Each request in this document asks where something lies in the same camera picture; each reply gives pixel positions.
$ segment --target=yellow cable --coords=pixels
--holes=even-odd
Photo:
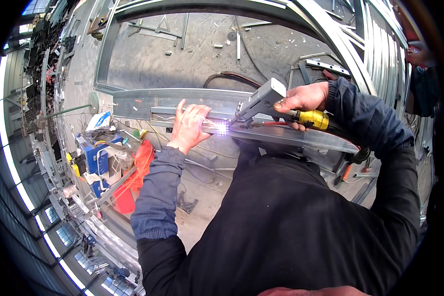
[[[168,140],[166,137],[163,138],[163,137],[160,135],[160,133],[158,133],[158,131],[154,128],[154,126],[151,125],[151,123],[148,122],[148,120],[145,120],[145,121],[146,121],[146,123],[148,123],[148,125],[153,129],[153,131],[155,131],[155,133],[156,133],[158,136],[160,136],[161,139],[166,140],[166,141],[169,142],[169,140]],[[199,145],[196,145],[196,147],[201,148],[201,149],[206,150],[206,151],[209,151],[209,152],[212,152],[212,153],[215,153],[215,154],[218,154],[218,155],[222,155],[222,156],[228,157],[228,158],[238,158],[238,157],[234,157],[234,156],[228,156],[228,155],[225,155],[225,154],[223,154],[223,153],[220,153],[220,152],[217,152],[217,151],[213,151],[213,150],[210,150],[210,149],[207,149],[207,148],[203,148],[203,147],[201,147],[201,146],[199,146]]]

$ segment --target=navy blue jacket sleeve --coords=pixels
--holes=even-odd
[[[178,233],[174,219],[184,159],[184,153],[172,147],[156,152],[130,217],[136,240],[166,239]]]
[[[357,138],[364,140],[375,157],[414,145],[413,132],[376,96],[361,93],[357,86],[340,77],[329,81],[326,110]]]

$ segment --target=yellow handle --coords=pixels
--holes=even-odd
[[[312,111],[301,111],[299,112],[298,122],[306,127],[316,127],[321,131],[325,131],[329,125],[329,116],[322,111],[312,110]]]

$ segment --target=hand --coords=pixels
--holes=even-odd
[[[319,82],[309,85],[298,86],[286,92],[286,98],[280,103],[275,103],[273,107],[280,113],[286,113],[289,110],[301,109],[311,111],[318,109],[324,111],[326,109],[327,97],[329,96],[329,83]],[[286,122],[294,129],[304,132],[305,126],[297,122]]]
[[[185,99],[178,104],[171,141],[166,146],[187,154],[195,145],[211,136],[201,129],[202,122],[211,109],[204,105],[192,104],[183,113],[184,103]]]

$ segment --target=workshop floor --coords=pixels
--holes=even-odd
[[[80,26],[76,35],[82,35],[81,41],[75,45],[75,54],[67,68],[67,77],[64,87],[65,100],[64,108],[72,108],[83,105],[87,101],[88,95],[93,92],[92,84],[95,75],[96,58],[101,41],[85,35],[86,22],[94,4],[93,1],[86,1],[76,10],[76,19],[80,19]],[[143,25],[156,27],[162,16],[155,16],[143,19]],[[180,33],[184,19],[183,14],[167,15],[167,24],[171,32]],[[237,17],[239,25],[257,21],[251,18]],[[236,26],[235,17],[222,14],[191,13],[186,32],[184,50],[173,47],[174,41],[159,37],[133,34],[134,27],[129,27],[127,23],[122,24],[117,41],[115,43],[108,81],[111,84],[125,86],[127,89],[144,88],[201,88],[209,75],[220,71],[236,71],[250,76],[258,81],[264,81],[261,74],[256,70],[250,61],[246,50],[242,47],[241,66],[236,65],[236,41],[227,45],[227,34],[233,32],[232,27]],[[241,36],[245,41],[248,50],[254,57],[260,72],[266,77],[275,77],[285,82],[289,77],[290,66],[299,56],[304,56],[319,52],[330,51],[329,47],[312,37],[305,36],[286,27],[278,25],[268,25],[252,27],[250,31],[242,31]],[[223,44],[222,49],[215,49],[214,44]],[[336,64],[329,57],[322,57],[326,63]],[[311,80],[321,78],[320,71],[308,69]],[[293,75],[293,87],[302,85],[302,78],[299,71]],[[238,91],[254,91],[254,88],[234,80],[215,79],[209,84],[209,88],[229,89]],[[103,93],[97,93],[101,101],[101,111],[112,112],[112,97]],[[67,140],[66,151],[76,151],[74,135],[81,132],[89,122],[91,115],[74,111],[65,115],[65,138]],[[126,129],[132,133],[137,128],[135,120],[128,120],[130,128]],[[151,131],[146,122],[140,122],[143,128]],[[166,137],[163,128],[157,130]],[[165,145],[166,141],[158,139],[155,133],[149,133],[147,139],[159,149],[160,143]],[[136,141],[129,139],[129,143],[135,149],[138,147]],[[196,162],[212,165],[215,168],[235,168],[237,163],[238,148],[232,139],[223,136],[213,136],[211,139],[201,143],[203,148],[216,151],[211,152],[200,148],[195,148],[188,154],[188,158]],[[424,201],[430,189],[431,163],[428,161],[421,163],[421,201]],[[373,163],[373,171],[378,172],[380,161]],[[350,175],[360,172],[364,165],[356,165],[352,168]],[[186,203],[191,203],[198,199],[194,210],[188,214],[178,208],[176,222],[178,224],[178,235],[183,241],[186,251],[194,246],[200,239],[202,233],[212,220],[220,207],[221,201],[231,184],[231,172],[224,172],[226,177],[212,175],[207,170],[199,167],[187,165],[183,172],[179,193],[185,192]],[[74,178],[79,189],[86,194],[90,191],[88,185],[78,178]],[[362,179],[355,183],[343,184],[337,192],[352,200],[358,190],[369,179]],[[332,178],[328,178],[332,189]],[[363,206],[370,207],[373,204],[376,187],[370,192],[363,202]],[[112,210],[111,207],[104,209],[104,216],[108,222],[106,225],[121,236],[128,244],[136,247],[133,233],[129,222],[129,215],[121,215]]]

